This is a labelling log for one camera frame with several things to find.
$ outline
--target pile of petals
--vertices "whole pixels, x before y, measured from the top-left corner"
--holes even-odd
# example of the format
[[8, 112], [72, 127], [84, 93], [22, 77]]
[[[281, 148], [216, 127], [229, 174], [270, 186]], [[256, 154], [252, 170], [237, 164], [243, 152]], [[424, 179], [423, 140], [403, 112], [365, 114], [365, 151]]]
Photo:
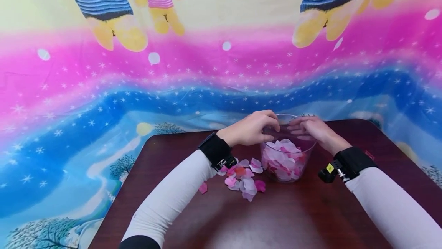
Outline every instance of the pile of petals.
[[307, 158], [289, 139], [268, 142], [262, 150], [262, 167], [281, 182], [297, 180], [302, 174]]
[[[251, 161], [242, 160], [229, 169], [223, 167], [218, 171], [218, 175], [226, 175], [227, 178], [224, 180], [224, 183], [227, 185], [227, 188], [233, 191], [241, 191], [242, 197], [251, 202], [259, 191], [262, 193], [266, 191], [266, 185], [263, 181], [252, 179], [255, 173], [260, 174], [263, 171], [261, 162], [252, 158]], [[199, 191], [205, 193], [207, 191], [207, 183], [203, 183]]]

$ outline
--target brown table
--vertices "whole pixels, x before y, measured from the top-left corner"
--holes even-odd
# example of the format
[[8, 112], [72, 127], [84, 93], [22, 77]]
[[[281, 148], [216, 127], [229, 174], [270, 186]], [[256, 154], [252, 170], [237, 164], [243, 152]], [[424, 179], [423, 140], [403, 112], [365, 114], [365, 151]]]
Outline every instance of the brown table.
[[[374, 124], [361, 119], [328, 124], [351, 144], [369, 151], [379, 167], [442, 225], [441, 189]], [[89, 248], [117, 248], [140, 203], [207, 135], [152, 136]], [[258, 146], [238, 146], [233, 153], [239, 159], [260, 154]], [[258, 193], [251, 203], [239, 191], [227, 189], [224, 177], [215, 176], [208, 182], [208, 192], [197, 193], [169, 228], [164, 248], [390, 248], [339, 179], [330, 185], [320, 181], [317, 173], [330, 159], [316, 146], [304, 176], [293, 184], [255, 176], [266, 182], [266, 193]]]

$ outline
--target plastic container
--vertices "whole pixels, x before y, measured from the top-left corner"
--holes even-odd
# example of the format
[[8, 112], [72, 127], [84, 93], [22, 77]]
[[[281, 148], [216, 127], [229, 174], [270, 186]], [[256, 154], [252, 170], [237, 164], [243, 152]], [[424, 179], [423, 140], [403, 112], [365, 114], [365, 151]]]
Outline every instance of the plastic container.
[[299, 180], [305, 170], [316, 140], [300, 133], [300, 129], [287, 129], [295, 115], [277, 114], [280, 132], [273, 127], [263, 129], [264, 134], [272, 135], [272, 142], [261, 144], [261, 163], [266, 174], [273, 180], [291, 183]]

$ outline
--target sleeve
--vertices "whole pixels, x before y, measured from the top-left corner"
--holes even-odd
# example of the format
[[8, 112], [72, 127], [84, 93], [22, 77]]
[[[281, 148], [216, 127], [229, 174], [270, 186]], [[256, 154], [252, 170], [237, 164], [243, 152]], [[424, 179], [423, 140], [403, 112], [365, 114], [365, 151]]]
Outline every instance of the sleeve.
[[366, 168], [345, 185], [393, 248], [441, 248], [440, 226], [383, 171]]
[[160, 249], [160, 245], [150, 237], [132, 236], [120, 243], [118, 249]]
[[123, 236], [120, 249], [151, 248], [127, 247], [132, 242], [137, 244], [137, 240], [144, 242], [143, 244], [153, 240], [158, 247], [152, 248], [162, 248], [169, 226], [186, 208], [198, 188], [215, 175], [216, 170], [211, 167], [203, 152], [196, 150], [192, 153], [175, 167], [139, 206]]

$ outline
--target colorful backdrop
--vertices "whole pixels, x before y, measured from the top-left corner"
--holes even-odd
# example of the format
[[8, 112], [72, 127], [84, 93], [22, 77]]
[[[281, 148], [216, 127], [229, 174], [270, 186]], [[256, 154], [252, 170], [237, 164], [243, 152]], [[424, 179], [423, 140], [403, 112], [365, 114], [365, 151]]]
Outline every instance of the colorful backdrop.
[[0, 247], [86, 249], [150, 136], [254, 110], [371, 120], [442, 187], [442, 0], [0, 7]]

